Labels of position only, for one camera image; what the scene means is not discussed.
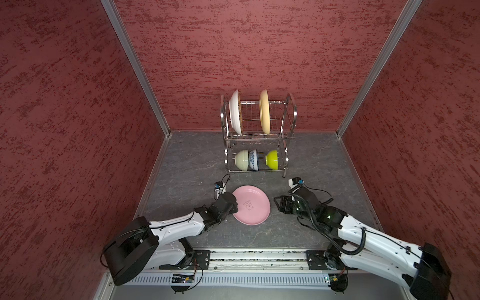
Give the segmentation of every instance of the metal edge strip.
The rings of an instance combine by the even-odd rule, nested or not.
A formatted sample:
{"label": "metal edge strip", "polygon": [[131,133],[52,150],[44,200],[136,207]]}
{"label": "metal edge strip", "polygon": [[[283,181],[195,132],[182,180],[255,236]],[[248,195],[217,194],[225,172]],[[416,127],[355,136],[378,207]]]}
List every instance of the metal edge strip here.
{"label": "metal edge strip", "polygon": [[142,64],[138,59],[137,53],[133,48],[132,42],[128,37],[127,30],[123,25],[123,22],[120,18],[120,14],[117,10],[117,7],[115,6],[115,3],[113,2],[113,0],[101,0],[101,2],[105,11],[107,12],[107,16],[110,19],[110,22],[112,23],[113,29],[115,30],[115,33],[117,34],[120,40],[123,50],[125,51],[125,54],[127,54],[128,60],[130,61],[130,64],[132,65],[132,68],[135,71],[135,74],[137,75],[137,79],[144,90],[145,96],[147,97],[148,102],[150,103],[150,106],[152,107],[152,110],[155,113],[156,119],[158,120],[158,123],[160,124],[160,127],[162,128],[164,135],[169,136],[170,127],[167,124],[167,120],[163,115],[162,109],[160,108],[160,105],[156,99],[152,86],[148,81],[148,78],[145,74]]}
{"label": "metal edge strip", "polygon": [[[165,153],[167,152],[168,142],[170,138],[171,135],[165,136],[165,139],[163,140],[162,146],[160,147],[160,151],[158,152],[156,161],[153,165],[152,172],[150,172],[150,176],[148,177],[144,192],[142,194],[140,202],[138,203],[135,215],[133,216],[134,219],[141,216],[145,210],[148,198],[152,193],[153,184],[155,183],[155,179],[158,176],[158,171],[160,170],[160,166],[162,165],[163,158],[165,157]],[[112,275],[110,274],[110,272],[106,271],[102,279],[100,280],[93,300],[109,300],[114,287],[115,286],[113,285]]]}
{"label": "metal edge strip", "polygon": [[148,198],[150,198],[150,194],[152,193],[152,187],[155,183],[156,177],[158,176],[158,172],[160,171],[160,166],[162,165],[163,158],[165,157],[165,153],[167,152],[168,142],[170,141],[171,137],[172,137],[172,134],[170,134],[169,136],[165,136],[165,139],[163,140],[163,143],[162,143],[162,146],[160,147],[160,151],[158,152],[158,156],[156,158],[155,164],[153,165],[152,172],[150,173],[147,184],[145,185],[144,193],[140,198],[140,202],[138,203],[137,210],[135,212],[135,215],[133,216],[134,219],[141,216],[144,213],[145,207],[148,202]]}
{"label": "metal edge strip", "polygon": [[413,18],[413,15],[417,11],[421,3],[422,3],[422,0],[408,0],[407,3],[405,4],[402,12],[400,13],[397,21],[395,22],[395,25],[392,28],[392,31],[388,35],[388,38],[385,41],[385,44],[380,50],[380,53],[378,54],[377,59],[373,63],[373,66],[370,69],[370,72],[368,73],[367,78],[365,79],[365,82],[361,86],[357,96],[353,100],[352,105],[348,109],[347,114],[343,118],[342,122],[340,123],[340,126],[338,127],[338,130],[336,131],[339,137],[342,137],[342,135],[347,130],[348,125],[353,120],[353,117],[357,113],[357,110],[359,109],[360,105],[362,104],[368,92],[370,91],[370,88],[372,87],[373,83],[377,79],[377,76],[380,74],[384,65],[388,61],[388,58],[392,54],[398,41],[402,37],[403,33],[405,32],[405,29],[407,28],[408,24]]}
{"label": "metal edge strip", "polygon": [[355,180],[355,183],[357,184],[357,187],[360,190],[361,195],[365,199],[365,202],[368,206],[368,209],[369,209],[370,213],[372,214],[373,221],[375,222],[375,225],[378,227],[378,230],[380,230],[381,232],[384,232],[384,228],[382,227],[382,224],[380,224],[380,220],[378,219],[377,213],[375,212],[375,209],[373,208],[372,202],[370,201],[370,198],[368,197],[367,191],[365,190],[365,187],[363,186],[363,183],[361,182],[360,176],[357,172],[357,169],[355,168],[355,165],[353,164],[353,161],[350,157],[350,154],[348,154],[348,150],[345,147],[345,144],[343,143],[341,138],[339,138],[338,141],[340,142],[340,146],[342,148],[342,151],[345,154],[345,159],[347,160],[348,166],[350,167],[350,171],[352,172],[353,179]]}

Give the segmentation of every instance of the lime green bowl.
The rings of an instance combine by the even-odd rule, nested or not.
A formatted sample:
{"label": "lime green bowl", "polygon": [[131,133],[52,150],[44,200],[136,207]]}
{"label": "lime green bowl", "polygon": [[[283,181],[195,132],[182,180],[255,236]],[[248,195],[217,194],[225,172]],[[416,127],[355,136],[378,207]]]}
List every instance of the lime green bowl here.
{"label": "lime green bowl", "polygon": [[272,170],[278,170],[278,154],[276,150],[268,152],[267,156],[265,156],[265,163]]}

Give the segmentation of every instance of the white plate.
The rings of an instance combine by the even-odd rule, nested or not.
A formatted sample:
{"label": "white plate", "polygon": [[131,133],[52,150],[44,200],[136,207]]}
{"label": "white plate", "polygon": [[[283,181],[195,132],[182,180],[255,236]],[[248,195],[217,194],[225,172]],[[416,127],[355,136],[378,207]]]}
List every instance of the white plate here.
{"label": "white plate", "polygon": [[260,123],[265,134],[270,134],[270,107],[267,90],[260,93]]}
{"label": "white plate", "polygon": [[232,98],[230,98],[230,123],[233,129],[241,135],[241,107],[239,105],[240,96],[239,91],[233,92]]}

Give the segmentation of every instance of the metal corner post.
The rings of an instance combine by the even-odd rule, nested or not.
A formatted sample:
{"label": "metal corner post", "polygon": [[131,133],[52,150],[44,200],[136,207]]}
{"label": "metal corner post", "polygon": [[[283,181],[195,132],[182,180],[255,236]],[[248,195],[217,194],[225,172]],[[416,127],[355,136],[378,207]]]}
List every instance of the metal corner post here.
{"label": "metal corner post", "polygon": [[132,42],[128,37],[127,30],[123,25],[115,3],[113,2],[113,0],[101,0],[101,2],[105,11],[107,12],[107,16],[110,19],[110,22],[112,23],[113,29],[115,30],[115,33],[120,40],[123,50],[125,51],[125,54],[127,54],[130,64],[132,64],[132,68],[137,75],[138,81],[140,82],[140,85],[144,90],[144,93],[148,99],[148,102],[150,103],[150,106],[152,107],[153,112],[155,113],[155,116],[158,120],[158,123],[160,124],[160,127],[162,128],[164,135],[166,137],[170,136],[170,127],[168,126],[167,120],[165,119],[162,109],[158,104],[155,93],[148,81],[148,78],[145,74],[142,64],[140,63],[140,60],[138,59],[137,53],[133,48]]}
{"label": "metal corner post", "polygon": [[420,6],[421,2],[422,0],[408,0],[405,4],[402,12],[400,13],[397,21],[395,22],[395,25],[392,28],[392,31],[390,32],[387,40],[385,41],[382,50],[380,50],[380,53],[375,60],[375,63],[373,63],[373,66],[370,69],[370,72],[368,73],[365,82],[361,86],[357,96],[355,97],[355,100],[353,100],[353,103],[350,106],[350,109],[340,123],[340,126],[337,130],[338,137],[342,137],[342,135],[345,133],[345,130],[347,130],[348,125],[352,121],[355,113],[357,112],[366,95],[368,94],[368,91],[370,91],[370,88],[372,87],[373,83],[382,71],[388,58],[392,54],[398,41],[402,37],[405,29],[413,18],[413,15],[417,12],[417,9]]}

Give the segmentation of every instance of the gray marble floor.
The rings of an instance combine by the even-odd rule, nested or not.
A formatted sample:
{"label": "gray marble floor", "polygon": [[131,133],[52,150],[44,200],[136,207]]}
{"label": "gray marble floor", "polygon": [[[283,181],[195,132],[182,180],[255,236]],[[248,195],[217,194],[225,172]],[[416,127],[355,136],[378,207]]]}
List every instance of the gray marble floor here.
{"label": "gray marble floor", "polygon": [[[232,173],[227,190],[242,185],[260,188],[270,199],[271,212],[262,224],[248,226],[229,215],[211,231],[188,240],[194,248],[279,247],[325,249],[328,241],[302,227],[292,215],[278,212],[273,198],[288,191],[288,178],[302,177],[312,188],[328,190],[331,205],[375,227],[340,144],[332,133],[298,133],[289,147],[287,177],[282,172]],[[226,174],[222,135],[215,132],[174,132],[146,205],[148,220],[165,220],[210,205],[214,183]],[[321,201],[328,199],[316,192]]]}

